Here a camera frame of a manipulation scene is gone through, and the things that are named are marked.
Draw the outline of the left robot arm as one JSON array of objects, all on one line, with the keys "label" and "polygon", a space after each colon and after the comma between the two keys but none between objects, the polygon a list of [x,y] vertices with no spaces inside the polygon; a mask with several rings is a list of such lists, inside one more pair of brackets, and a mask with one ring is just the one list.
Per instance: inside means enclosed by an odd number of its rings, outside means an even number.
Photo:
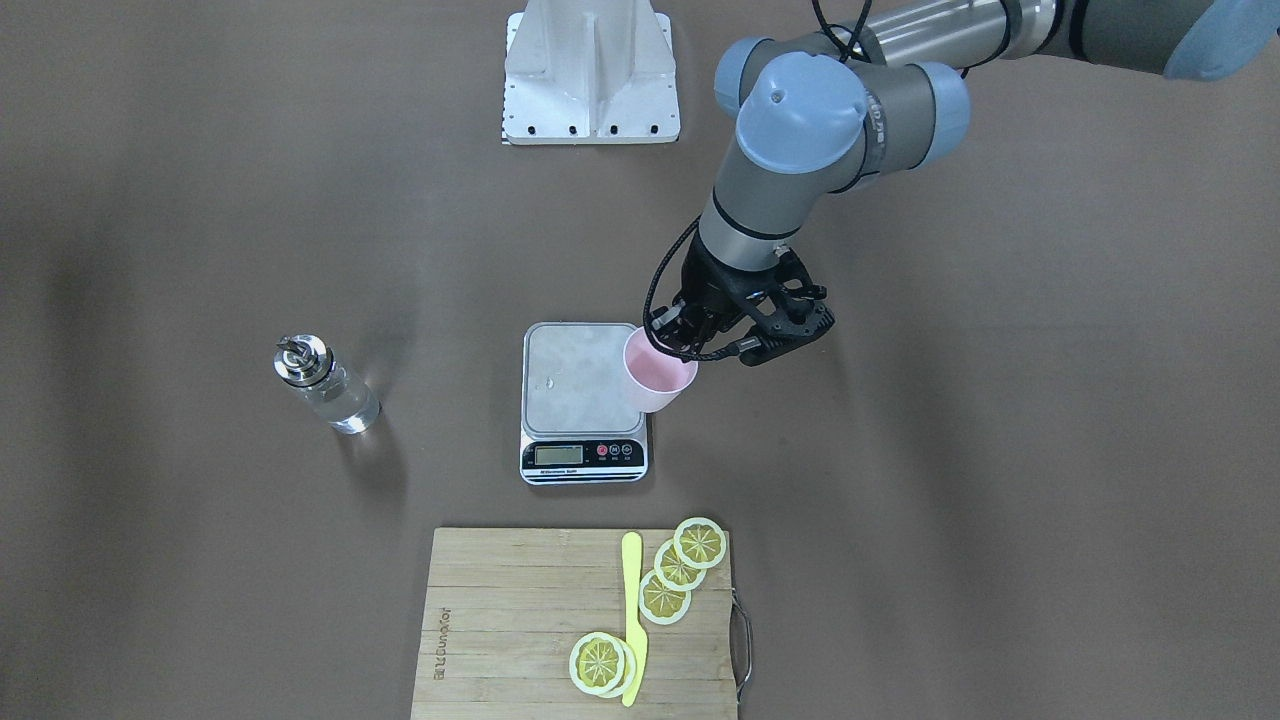
[{"label": "left robot arm", "polygon": [[950,154],[972,119],[968,70],[1033,55],[1212,82],[1277,35],[1275,1],[914,1],[815,33],[744,38],[716,69],[733,137],[671,304],[646,345],[681,363],[756,366],[835,325],[794,250],[817,200]]}]

